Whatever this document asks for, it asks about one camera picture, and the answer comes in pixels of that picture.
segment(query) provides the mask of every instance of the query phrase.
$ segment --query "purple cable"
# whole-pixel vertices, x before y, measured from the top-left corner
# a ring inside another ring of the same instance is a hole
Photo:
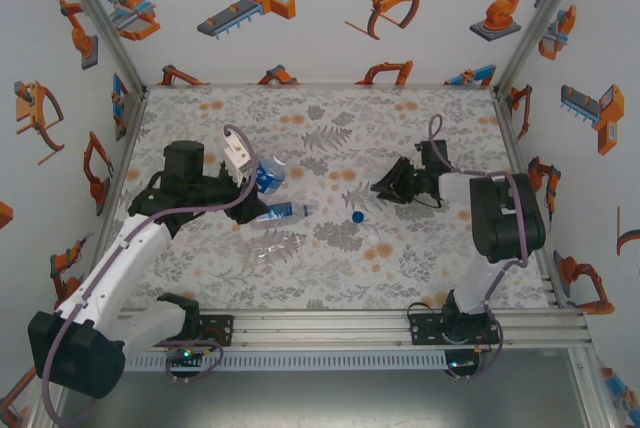
[[[83,301],[86,302],[89,299],[95,287],[98,285],[98,283],[100,283],[100,280],[102,280],[102,278],[107,273],[111,265],[113,265],[113,263],[118,258],[120,253],[124,250],[122,245],[128,246],[128,244],[131,243],[133,238],[135,238],[135,236],[138,233],[140,233],[140,231],[142,231],[146,226],[153,223],[158,218],[162,218],[163,216],[167,216],[167,215],[175,215],[179,213],[201,213],[201,212],[227,210],[229,208],[233,208],[236,205],[239,205],[251,194],[251,191],[253,190],[253,187],[256,184],[256,176],[258,172],[258,161],[256,160],[253,147],[251,146],[251,142],[247,138],[247,135],[245,135],[242,132],[242,130],[240,130],[240,128],[234,125],[224,125],[222,130],[225,136],[229,135],[230,131],[234,131],[235,133],[237,133],[237,135],[242,139],[242,142],[245,148],[247,149],[247,152],[249,153],[249,159],[251,160],[251,177],[249,179],[249,185],[245,188],[245,190],[240,194],[240,196],[236,200],[231,201],[225,205],[171,208],[169,210],[164,210],[159,213],[156,213],[155,215],[152,215],[146,220],[144,220],[142,223],[136,226],[131,231],[131,233],[129,233],[129,235],[123,240],[123,242],[121,242],[116,247],[115,251],[107,259],[104,266],[100,269],[98,274],[95,276],[95,278],[91,281],[91,283],[89,284],[85,292],[82,294],[81,299]],[[44,403],[45,410],[47,411],[47,414],[49,415],[51,420],[60,426],[75,426],[79,423],[82,423],[91,414],[90,410],[93,408],[93,405],[95,404],[95,401],[96,401],[95,399],[93,399],[89,409],[83,414],[81,414],[79,417],[74,418],[72,420],[68,420],[68,419],[62,418],[56,412],[53,406],[53,402],[51,401],[51,392],[49,391],[49,379],[51,378],[51,368],[53,366],[53,359],[55,358],[56,353],[58,352],[58,348],[60,348],[60,343],[62,342],[62,338],[69,330],[69,327],[71,326],[71,323],[73,322],[75,317],[78,316],[78,313],[80,312],[81,308],[82,308],[82,305],[77,304],[69,314],[69,317],[62,324],[60,331],[58,331],[58,334],[56,335],[55,339],[53,340],[53,343],[51,344],[51,348],[49,349],[49,353],[47,354],[47,359],[44,363],[44,370],[42,371],[42,401]]]
[[[222,349],[222,345],[220,345],[219,343],[216,343],[213,340],[161,341],[156,346],[167,346],[167,347],[169,346],[185,346],[185,347],[186,346],[212,346],[213,348],[217,349],[220,352],[220,356],[218,356],[218,359],[216,359],[216,361],[214,361],[209,368],[207,368],[206,370],[202,370],[197,375],[190,376],[188,378],[176,378],[176,376],[173,373],[171,373],[171,362],[174,361],[175,359],[178,359],[179,357],[175,357],[175,358],[167,357],[167,360],[164,365],[165,373],[169,377],[173,378],[174,383],[177,382],[178,380],[182,380],[182,384],[184,385],[188,385],[189,383],[200,380],[205,376],[207,376],[209,373],[215,370],[218,366],[220,366],[220,363],[222,363],[222,357],[224,356],[224,350]]]
[[[440,123],[438,124],[438,128],[434,130],[433,125],[436,120],[438,120]],[[438,159],[447,168],[449,168],[451,171],[454,171],[456,173],[462,173],[465,175],[489,176],[489,177],[504,176],[507,182],[509,183],[509,186],[511,187],[511,192],[513,193],[513,201],[516,208],[516,220],[518,222],[518,237],[520,240],[520,255],[521,255],[522,261],[513,260],[507,263],[502,268],[502,270],[500,271],[496,279],[493,281],[493,283],[487,290],[487,293],[484,295],[485,313],[491,319],[492,323],[496,326],[496,329],[498,330],[498,337],[499,337],[498,347],[496,348],[496,352],[491,357],[489,362],[480,371],[477,371],[473,375],[466,377],[467,381],[471,381],[472,379],[477,378],[478,376],[487,372],[496,363],[496,361],[498,361],[498,358],[502,353],[502,346],[504,344],[504,331],[502,330],[502,325],[500,324],[496,316],[491,311],[491,308],[489,308],[489,299],[491,298],[491,295],[493,295],[493,292],[496,290],[496,288],[504,278],[507,271],[509,271],[509,269],[512,266],[520,266],[522,268],[525,268],[527,266],[529,262],[529,256],[527,255],[527,237],[526,237],[526,232],[524,227],[524,216],[522,214],[522,201],[520,200],[520,193],[518,192],[516,181],[513,179],[513,176],[511,175],[511,173],[507,173],[506,171],[496,171],[492,173],[484,173],[481,171],[471,171],[471,170],[463,171],[453,166],[451,163],[449,163],[449,160],[447,160],[444,157],[444,155],[440,153],[440,150],[436,145],[435,137],[437,136],[438,133],[440,133],[440,130],[442,129],[442,124],[443,124],[443,118],[440,113],[433,115],[429,120],[429,143],[431,143],[431,148],[433,149]],[[457,381],[459,378],[461,378],[451,369],[451,367],[447,367],[447,371],[451,376],[453,376],[454,380]]]

